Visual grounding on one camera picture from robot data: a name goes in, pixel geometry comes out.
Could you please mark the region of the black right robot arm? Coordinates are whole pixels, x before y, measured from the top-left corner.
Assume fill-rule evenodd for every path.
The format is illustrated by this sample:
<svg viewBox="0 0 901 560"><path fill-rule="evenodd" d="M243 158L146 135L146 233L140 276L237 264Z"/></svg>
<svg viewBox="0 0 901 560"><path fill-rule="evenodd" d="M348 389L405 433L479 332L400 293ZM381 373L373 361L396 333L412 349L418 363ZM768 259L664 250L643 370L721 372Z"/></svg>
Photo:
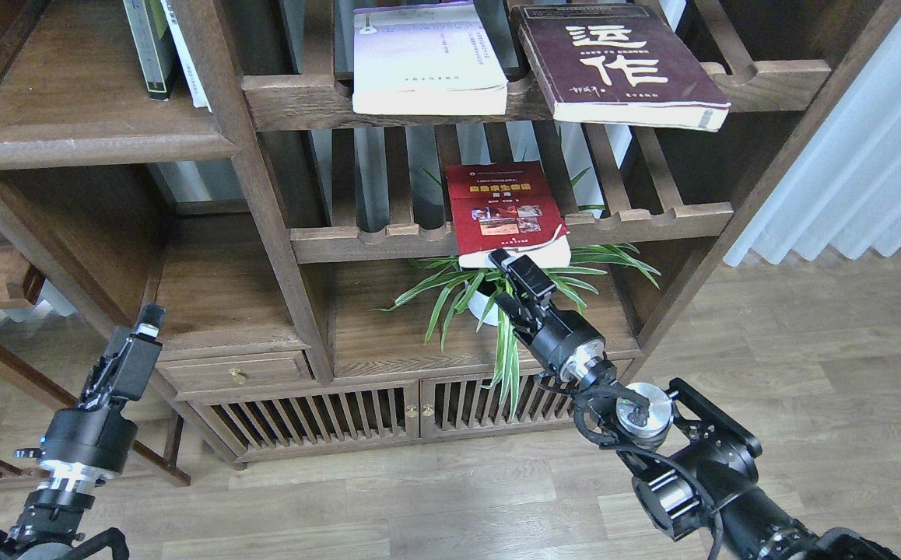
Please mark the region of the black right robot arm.
<svg viewBox="0 0 901 560"><path fill-rule="evenodd" d="M605 340L574 311L555 307L556 286L528 256L505 250L491 261L512 286L496 302L515 337L545 375L570 382L573 419L600 449L613 450L634 475L634 492L654 526L678 540L710 528L740 559L892 559L895 554L848 528L823 535L785 513L759 487L763 448L747 429L681 379L661 389L624 386Z"/></svg>

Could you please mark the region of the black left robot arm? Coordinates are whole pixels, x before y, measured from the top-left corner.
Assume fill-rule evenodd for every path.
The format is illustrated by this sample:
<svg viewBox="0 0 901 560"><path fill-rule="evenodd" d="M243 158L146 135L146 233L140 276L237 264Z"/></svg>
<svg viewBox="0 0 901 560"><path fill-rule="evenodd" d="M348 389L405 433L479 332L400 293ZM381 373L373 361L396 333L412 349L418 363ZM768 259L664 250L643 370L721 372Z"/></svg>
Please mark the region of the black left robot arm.
<svg viewBox="0 0 901 560"><path fill-rule="evenodd" d="M50 475L28 495L10 531L0 530L0 559L84 559L105 548L114 559L129 558L119 529L84 539L78 528L93 506L93 490L122 474L129 457L138 426L122 410L144 394L162 350L156 336L165 315L149 303L134 327L116 327L78 404L55 412L38 449L16 451L37 458Z"/></svg>

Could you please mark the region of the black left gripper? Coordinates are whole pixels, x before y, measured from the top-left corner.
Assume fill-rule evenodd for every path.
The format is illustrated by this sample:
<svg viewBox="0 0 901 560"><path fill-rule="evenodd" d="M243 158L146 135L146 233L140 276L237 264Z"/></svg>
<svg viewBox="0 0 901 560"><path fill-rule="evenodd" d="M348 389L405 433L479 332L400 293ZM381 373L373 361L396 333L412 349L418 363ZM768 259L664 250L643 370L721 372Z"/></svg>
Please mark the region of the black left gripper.
<svg viewBox="0 0 901 560"><path fill-rule="evenodd" d="M167 312L155 303L138 313L138 333L116 327L105 354L88 375L78 404L55 412L38 449L19 449L55 474L77 464L117 476L123 471L137 425L122 415L127 401L141 400L161 352L156 341Z"/></svg>

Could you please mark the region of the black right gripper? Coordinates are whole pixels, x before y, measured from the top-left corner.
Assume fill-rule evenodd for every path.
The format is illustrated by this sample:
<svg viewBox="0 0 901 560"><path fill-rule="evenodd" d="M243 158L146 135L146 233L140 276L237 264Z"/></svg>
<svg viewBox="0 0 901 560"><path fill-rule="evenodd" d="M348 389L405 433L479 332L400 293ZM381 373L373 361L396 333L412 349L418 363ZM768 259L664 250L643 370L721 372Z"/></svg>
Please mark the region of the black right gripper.
<svg viewBox="0 0 901 560"><path fill-rule="evenodd" d="M607 362L602 334L578 312L554 305L552 294L558 286L532 259L505 249L491 251L487 259L503 273L497 306L547 373L561 382L582 380Z"/></svg>

